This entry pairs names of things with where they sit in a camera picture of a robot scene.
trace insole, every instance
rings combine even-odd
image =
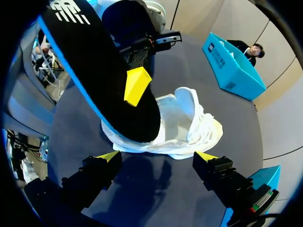
[[[137,107],[124,101],[129,68],[94,9],[86,0],[50,4],[38,22],[90,107],[115,133],[154,140],[160,128],[157,102],[149,87]]]

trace blue box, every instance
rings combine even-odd
[[[210,33],[202,50],[213,68],[221,89],[250,101],[266,91],[261,77],[250,61],[226,40]]]

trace dark blue tabletop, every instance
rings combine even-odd
[[[221,140],[207,153],[227,156],[237,171],[248,177],[262,168],[256,109],[252,102],[219,89],[202,45],[183,35],[183,43],[157,53],[151,89],[156,97],[182,86],[195,89],[205,113],[211,113],[223,126]],[[91,80],[99,81],[93,76]],[[61,178],[78,171],[84,158],[111,151],[100,119],[71,81],[57,104],[50,134],[49,177],[61,185]],[[123,167],[109,190],[102,191],[82,213],[115,227],[220,225],[225,207],[203,186],[192,168],[192,158],[174,160],[149,153],[123,153],[122,158]]]

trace person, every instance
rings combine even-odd
[[[250,61],[250,63],[255,66],[256,58],[263,58],[265,55],[264,49],[260,44],[253,44],[248,46],[241,40],[227,40],[230,44],[237,47]]]

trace beige wall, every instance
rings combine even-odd
[[[279,98],[258,110],[264,159],[283,155],[303,145],[303,74],[294,80],[296,82],[292,85],[286,85],[288,90]],[[283,81],[287,84],[284,76],[272,85],[278,83],[276,93],[284,89]]]
[[[278,101],[303,75],[303,70],[297,58],[263,94],[254,100],[254,104],[259,112],[266,106]]]
[[[255,68],[268,87],[292,63],[295,54],[287,40],[271,21],[257,43],[264,47],[265,56],[262,59],[257,59]]]
[[[224,0],[180,0],[172,29],[204,42]]]
[[[267,23],[268,18],[248,0],[225,0],[212,32],[253,45]]]

